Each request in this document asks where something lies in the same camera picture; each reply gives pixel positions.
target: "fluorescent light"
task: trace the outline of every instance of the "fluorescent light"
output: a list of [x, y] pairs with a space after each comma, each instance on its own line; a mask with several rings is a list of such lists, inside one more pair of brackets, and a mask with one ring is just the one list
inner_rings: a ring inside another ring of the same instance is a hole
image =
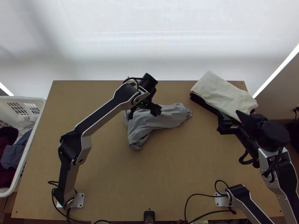
[[253, 94], [253, 98], [256, 98], [258, 94], [263, 91], [264, 88], [281, 72], [281, 70], [298, 54], [299, 52], [299, 44], [294, 48], [294, 50], [287, 56], [284, 62], [275, 70], [275, 72], [265, 81], [264, 84]]
[[9, 95], [9, 96], [14, 96], [14, 94], [12, 94], [12, 92], [9, 91], [8, 88], [6, 88], [2, 83], [0, 83], [0, 88], [1, 88], [4, 92], [6, 92], [7, 95]]

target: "white backdrop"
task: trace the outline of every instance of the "white backdrop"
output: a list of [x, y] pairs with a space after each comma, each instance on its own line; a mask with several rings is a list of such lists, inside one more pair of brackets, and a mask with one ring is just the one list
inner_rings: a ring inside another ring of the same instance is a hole
[[47, 97], [53, 80], [198, 80], [253, 94], [299, 43], [297, 0], [3, 0], [0, 81]]

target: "brown tabletop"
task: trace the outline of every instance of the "brown tabletop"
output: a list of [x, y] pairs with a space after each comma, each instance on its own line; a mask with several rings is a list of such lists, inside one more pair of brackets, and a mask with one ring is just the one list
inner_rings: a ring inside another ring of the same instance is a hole
[[[246, 90], [242, 81], [232, 84]], [[153, 101], [183, 103], [193, 118], [181, 126], [152, 132], [140, 151], [128, 146], [123, 113], [92, 136], [92, 149], [80, 167], [75, 185], [85, 193], [84, 206], [72, 209], [80, 220], [141, 221], [149, 208], [156, 220], [184, 218], [184, 205], [193, 193], [214, 194], [214, 182], [244, 184], [253, 200], [270, 216], [281, 216], [276, 196], [267, 189], [259, 170], [241, 165], [245, 152], [235, 135], [217, 132], [217, 117], [189, 99], [195, 81], [160, 81]], [[49, 180], [58, 180], [60, 136], [106, 103], [121, 81], [54, 81], [33, 139], [12, 217], [63, 220], [53, 207]], [[187, 219], [219, 210], [210, 197], [196, 196]], [[205, 219], [245, 218], [237, 210]]]

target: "cable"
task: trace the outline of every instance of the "cable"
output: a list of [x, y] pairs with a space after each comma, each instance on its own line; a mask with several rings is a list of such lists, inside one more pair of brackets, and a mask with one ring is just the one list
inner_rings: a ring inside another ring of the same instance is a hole
[[203, 218], [207, 215], [211, 215], [211, 214], [219, 213], [219, 212], [231, 212], [231, 210], [219, 210], [219, 211], [208, 212], [208, 213], [205, 213], [204, 215], [201, 215], [201, 216], [193, 219], [191, 222], [188, 222], [187, 224], [191, 224], [192, 222], [195, 222], [195, 221], [197, 221], [197, 220], [199, 220], [199, 219], [201, 219], [201, 218]]
[[207, 215], [210, 215], [210, 214], [213, 214], [213, 213], [218, 213], [218, 212], [231, 212], [231, 213], [233, 213], [234, 215], [236, 214], [236, 212], [235, 212], [234, 210], [232, 210], [231, 207], [228, 207], [228, 210], [220, 210], [220, 211], [208, 212], [208, 213], [206, 213], [206, 214], [204, 214], [204, 215], [202, 215], [202, 216], [197, 217], [196, 219], [192, 220], [191, 222], [188, 222], [188, 223], [187, 223], [187, 218], [186, 218], [186, 208], [187, 208], [188, 201], [189, 201], [189, 199], [190, 199], [191, 197], [193, 197], [193, 196], [195, 196], [195, 195], [206, 196], [206, 197], [227, 197], [227, 195], [225, 195], [225, 194], [221, 194], [221, 193], [217, 190], [216, 185], [217, 185], [218, 182], [222, 182], [222, 183], [224, 183], [224, 184], [226, 185], [227, 188], [229, 188], [229, 187], [228, 187], [227, 183], [225, 183], [223, 180], [216, 180], [216, 181], [215, 181], [215, 184], [214, 184], [214, 187], [215, 187], [216, 192], [219, 194], [219, 196], [206, 195], [206, 194], [192, 194], [192, 195], [190, 195], [190, 196], [188, 197], [188, 199], [187, 199], [187, 201], [186, 201], [186, 203], [185, 203], [185, 209], [184, 209], [184, 218], [185, 218], [185, 223], [186, 223], [186, 224], [190, 224], [190, 223], [192, 223], [192, 222], [195, 222], [195, 221], [197, 221], [198, 219], [201, 219], [202, 217], [207, 216]]
[[195, 195], [206, 196], [206, 197], [225, 197], [225, 196], [226, 196], [226, 195], [225, 195], [225, 196], [222, 196], [222, 195], [220, 195], [220, 196], [214, 196], [214, 195], [206, 195], [206, 194], [192, 194], [192, 195], [190, 195], [190, 196], [188, 197], [186, 203], [185, 203], [185, 209], [184, 209], [185, 223], [187, 223], [187, 218], [186, 218], [186, 208], [187, 208], [188, 201], [189, 201], [190, 198], [192, 198], [192, 197], [195, 196]]
[[262, 174], [263, 176], [265, 176], [266, 178], [268, 177], [268, 175], [274, 170], [274, 168], [277, 166], [281, 154], [283, 152], [283, 147], [280, 147], [277, 153], [277, 156], [275, 157], [274, 161], [271, 163], [271, 165], [268, 167], [268, 169]]
[[215, 184], [214, 184], [214, 187], [215, 187], [216, 192], [217, 192], [218, 194], [222, 195], [222, 196], [227, 197], [227, 195], [224, 195], [224, 194], [220, 193], [220, 192], [217, 190], [216, 185], [217, 185], [218, 182], [222, 182], [222, 183], [224, 183], [224, 184], [226, 185], [226, 188], [228, 188], [227, 183], [225, 183], [223, 180], [216, 180], [216, 181], [215, 181]]
[[297, 118], [297, 108], [296, 109], [293, 109], [293, 111], [294, 111], [294, 113], [295, 113], [295, 118], [294, 118], [294, 120], [293, 120], [293, 122], [292, 123], [294, 123], [295, 121], [296, 121], [296, 118]]
[[126, 78], [124, 81], [123, 81], [123, 84], [125, 83], [125, 82], [127, 82], [127, 81], [129, 81], [129, 80], [134, 80], [135, 82], [136, 82], [136, 84], [137, 84], [137, 90], [139, 89], [139, 83], [138, 83], [138, 80], [144, 80], [144, 78], [134, 78], [134, 77], [128, 77], [128, 78]]
[[213, 222], [212, 224], [215, 224], [215, 223], [218, 223], [218, 222], [221, 222], [221, 221], [224, 221], [227, 224], [230, 224], [233, 220], [217, 220], [216, 222]]
[[[55, 183], [58, 183], [58, 182], [57, 182], [57, 181], [48, 181], [48, 184], [51, 184], [51, 185], [54, 185], [54, 186], [57, 187], [57, 184], [55, 184]], [[82, 221], [79, 221], [79, 220], [76, 220], [76, 219], [71, 218], [71, 217], [70, 217], [70, 211], [71, 211], [71, 208], [69, 208], [69, 209], [67, 210], [67, 214], [66, 214], [66, 215], [63, 214], [63, 213], [56, 207], [56, 205], [55, 205], [55, 202], [54, 202], [54, 195], [53, 195], [54, 190], [55, 190], [55, 188], [52, 189], [52, 193], [51, 193], [51, 195], [52, 195], [52, 203], [53, 203], [53, 206], [54, 206], [54, 208], [55, 208], [55, 209], [56, 209], [62, 216], [64, 216], [64, 217], [67, 218], [67, 222], [68, 222], [68, 224], [71, 224], [70, 220], [72, 220], [72, 221], [74, 221], [74, 222], [77, 222], [77, 223], [81, 223], [81, 224], [89, 224], [89, 223], [82, 222]], [[106, 222], [106, 223], [108, 223], [108, 224], [111, 224], [111, 223], [110, 223], [109, 221], [107, 221], [107, 220], [97, 220], [95, 223], [98, 223], [98, 222]]]

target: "white laundry basket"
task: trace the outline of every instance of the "white laundry basket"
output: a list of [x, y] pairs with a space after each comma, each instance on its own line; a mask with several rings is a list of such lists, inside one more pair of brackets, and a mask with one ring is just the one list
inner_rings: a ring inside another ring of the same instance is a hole
[[18, 115], [39, 115], [25, 146], [12, 183], [9, 188], [0, 188], [0, 197], [9, 196], [18, 184], [45, 103], [46, 100], [43, 98], [0, 96], [0, 128], [6, 126], [16, 127]]

